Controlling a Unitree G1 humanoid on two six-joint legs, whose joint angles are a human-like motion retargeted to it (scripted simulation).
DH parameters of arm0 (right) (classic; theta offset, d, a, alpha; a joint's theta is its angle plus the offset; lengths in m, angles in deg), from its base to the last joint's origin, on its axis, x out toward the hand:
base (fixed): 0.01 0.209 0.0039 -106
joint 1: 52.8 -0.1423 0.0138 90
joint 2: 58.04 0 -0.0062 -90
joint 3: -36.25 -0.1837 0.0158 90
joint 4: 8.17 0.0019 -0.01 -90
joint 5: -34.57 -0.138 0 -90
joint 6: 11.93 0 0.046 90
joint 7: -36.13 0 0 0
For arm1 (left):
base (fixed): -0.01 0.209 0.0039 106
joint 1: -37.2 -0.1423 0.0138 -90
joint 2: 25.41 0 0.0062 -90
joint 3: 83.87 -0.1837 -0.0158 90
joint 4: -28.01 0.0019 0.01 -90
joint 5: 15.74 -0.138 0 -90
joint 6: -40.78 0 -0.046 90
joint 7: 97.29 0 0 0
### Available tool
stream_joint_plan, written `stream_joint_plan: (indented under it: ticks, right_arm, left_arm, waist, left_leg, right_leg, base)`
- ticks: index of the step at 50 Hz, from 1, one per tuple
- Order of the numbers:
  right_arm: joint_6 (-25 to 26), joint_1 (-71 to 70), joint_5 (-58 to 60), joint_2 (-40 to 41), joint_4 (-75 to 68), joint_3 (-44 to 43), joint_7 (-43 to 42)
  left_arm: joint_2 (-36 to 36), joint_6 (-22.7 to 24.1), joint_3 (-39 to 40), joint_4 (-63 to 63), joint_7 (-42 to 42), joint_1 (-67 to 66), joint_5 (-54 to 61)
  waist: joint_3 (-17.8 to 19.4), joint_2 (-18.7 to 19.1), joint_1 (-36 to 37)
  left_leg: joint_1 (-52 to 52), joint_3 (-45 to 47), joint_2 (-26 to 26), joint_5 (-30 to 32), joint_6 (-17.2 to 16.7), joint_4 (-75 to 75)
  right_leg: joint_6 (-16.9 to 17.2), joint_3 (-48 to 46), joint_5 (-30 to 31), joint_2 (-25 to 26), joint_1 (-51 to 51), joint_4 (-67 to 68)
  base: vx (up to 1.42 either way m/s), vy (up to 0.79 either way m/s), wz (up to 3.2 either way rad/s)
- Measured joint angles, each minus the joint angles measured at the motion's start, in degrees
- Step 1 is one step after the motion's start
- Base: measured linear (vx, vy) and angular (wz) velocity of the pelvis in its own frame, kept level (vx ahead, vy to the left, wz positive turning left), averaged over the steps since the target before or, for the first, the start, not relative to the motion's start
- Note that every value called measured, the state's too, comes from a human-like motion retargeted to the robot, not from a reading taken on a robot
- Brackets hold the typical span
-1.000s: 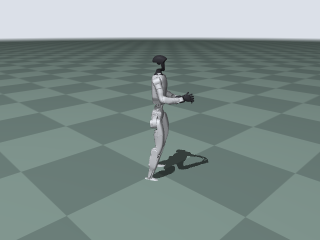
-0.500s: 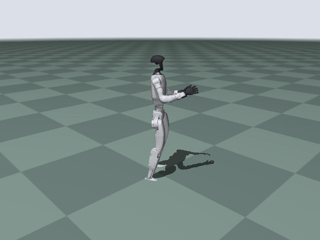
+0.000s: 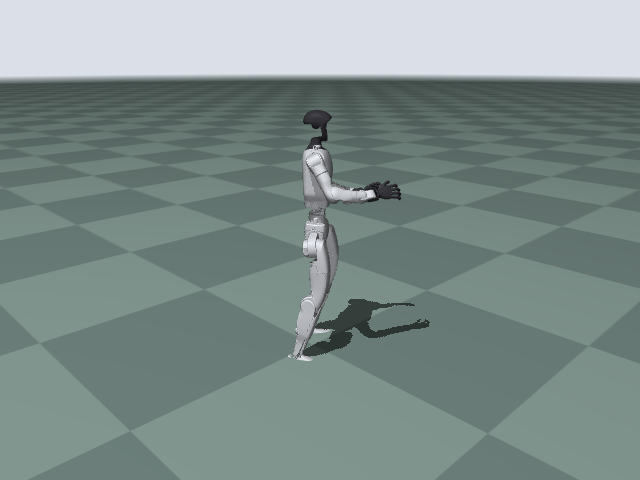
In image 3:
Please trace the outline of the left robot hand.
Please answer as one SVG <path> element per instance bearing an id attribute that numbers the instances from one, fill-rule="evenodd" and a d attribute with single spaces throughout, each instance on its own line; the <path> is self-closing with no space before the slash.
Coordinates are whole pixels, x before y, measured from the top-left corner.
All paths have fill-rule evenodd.
<path id="1" fill-rule="evenodd" d="M 374 183 L 371 183 L 369 186 L 366 186 L 364 189 L 356 188 L 356 189 L 353 189 L 352 191 L 360 191 L 360 190 L 366 191 L 366 190 L 370 190 L 370 189 L 374 189 L 374 188 L 378 189 L 379 186 L 382 186 L 382 184 L 380 182 L 374 182 Z"/>

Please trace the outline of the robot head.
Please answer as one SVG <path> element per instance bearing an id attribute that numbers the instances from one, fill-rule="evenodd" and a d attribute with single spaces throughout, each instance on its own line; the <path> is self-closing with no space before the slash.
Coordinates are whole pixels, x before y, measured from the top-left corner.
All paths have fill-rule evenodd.
<path id="1" fill-rule="evenodd" d="M 313 137 L 311 139 L 310 144 L 308 145 L 308 147 L 306 148 L 306 150 L 308 149 L 313 149 L 314 145 L 320 145 L 321 147 L 319 149 L 323 149 L 325 150 L 322 145 L 321 145 L 321 141 L 327 141 L 328 137 L 327 137 L 327 122 L 332 118 L 332 116 L 330 114 L 328 114 L 325 111 L 322 110 L 312 110 L 309 111 L 303 119 L 303 123 L 304 124 L 311 124 L 312 127 L 314 129 L 318 129 L 319 127 L 321 128 L 321 132 L 322 132 L 322 136 L 320 137 Z M 315 149 L 315 147 L 314 147 Z"/>

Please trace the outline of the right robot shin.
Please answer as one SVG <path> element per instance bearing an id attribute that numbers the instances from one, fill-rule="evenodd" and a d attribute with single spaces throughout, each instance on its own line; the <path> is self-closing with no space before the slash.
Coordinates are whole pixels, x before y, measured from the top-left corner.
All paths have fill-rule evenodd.
<path id="1" fill-rule="evenodd" d="M 301 303 L 301 309 L 297 319 L 297 327 L 295 329 L 297 337 L 293 352 L 293 358 L 297 358 L 297 355 L 299 356 L 298 358 L 300 358 L 303 351 L 305 350 L 307 343 L 314 332 L 321 310 L 322 307 L 320 308 L 318 313 L 315 313 L 315 305 L 310 299 L 306 299 Z M 294 357 L 294 355 L 296 357 Z"/>

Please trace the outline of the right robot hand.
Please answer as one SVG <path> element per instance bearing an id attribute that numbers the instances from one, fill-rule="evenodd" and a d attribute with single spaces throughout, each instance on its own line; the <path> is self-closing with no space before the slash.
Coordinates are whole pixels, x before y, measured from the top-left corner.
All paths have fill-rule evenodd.
<path id="1" fill-rule="evenodd" d="M 382 186 L 379 186 L 378 189 L 374 188 L 374 189 L 370 189 L 370 190 L 374 190 L 376 198 L 373 199 L 369 199 L 368 202 L 373 202 L 373 201 L 378 201 L 379 198 L 382 199 L 391 199 L 391 198 L 397 198 L 399 200 L 401 200 L 401 193 L 400 193 L 400 189 L 397 188 L 398 185 L 397 184 L 392 184 L 392 185 L 387 185 L 389 184 L 390 181 L 386 181 L 382 184 Z M 392 187 L 396 187 L 396 188 L 392 188 Z M 396 191 L 397 190 L 397 191 Z M 367 190 L 366 190 L 367 191 Z M 396 191 L 396 192 L 392 192 L 392 191 Z M 398 194 L 398 195 L 396 195 Z M 393 195 L 393 196 L 392 196 Z"/>

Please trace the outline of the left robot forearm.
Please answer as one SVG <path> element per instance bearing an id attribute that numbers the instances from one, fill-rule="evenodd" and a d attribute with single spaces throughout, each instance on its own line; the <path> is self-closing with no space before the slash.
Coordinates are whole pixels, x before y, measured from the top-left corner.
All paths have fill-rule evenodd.
<path id="1" fill-rule="evenodd" d="M 350 191 L 352 191 L 352 190 L 353 190 L 353 188 L 345 187 L 345 186 L 339 185 L 338 183 L 335 183 L 335 182 L 333 182 L 333 181 L 331 182 L 331 184 L 332 184 L 332 187 L 338 187 L 338 188 L 345 189 L 345 190 L 350 190 Z M 354 188 L 354 189 L 356 189 L 356 188 Z"/>

